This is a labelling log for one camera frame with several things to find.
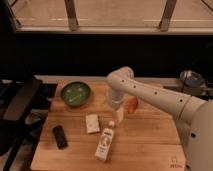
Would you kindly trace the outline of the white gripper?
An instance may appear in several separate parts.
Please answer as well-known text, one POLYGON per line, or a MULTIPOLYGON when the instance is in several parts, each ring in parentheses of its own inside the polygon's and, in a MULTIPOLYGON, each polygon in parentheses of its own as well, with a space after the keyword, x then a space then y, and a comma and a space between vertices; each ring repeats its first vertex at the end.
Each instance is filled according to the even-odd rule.
MULTIPOLYGON (((110 107, 117 109, 123 103, 123 97, 124 97, 123 92, 109 88, 106 93, 106 102, 108 103, 110 107)), ((115 119, 117 123, 120 123, 123 121, 124 119, 123 107, 120 107, 119 109, 115 111, 115 119)))

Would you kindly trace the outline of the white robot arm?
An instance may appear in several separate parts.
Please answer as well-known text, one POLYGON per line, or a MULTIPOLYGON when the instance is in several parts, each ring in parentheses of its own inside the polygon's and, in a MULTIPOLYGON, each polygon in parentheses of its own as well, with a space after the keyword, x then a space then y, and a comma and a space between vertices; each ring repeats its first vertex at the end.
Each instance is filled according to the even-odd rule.
POLYGON ((122 67, 106 77, 107 103, 118 108, 128 93, 165 111, 190 127, 186 148, 187 171, 213 171, 213 100, 155 87, 134 80, 130 67, 122 67))

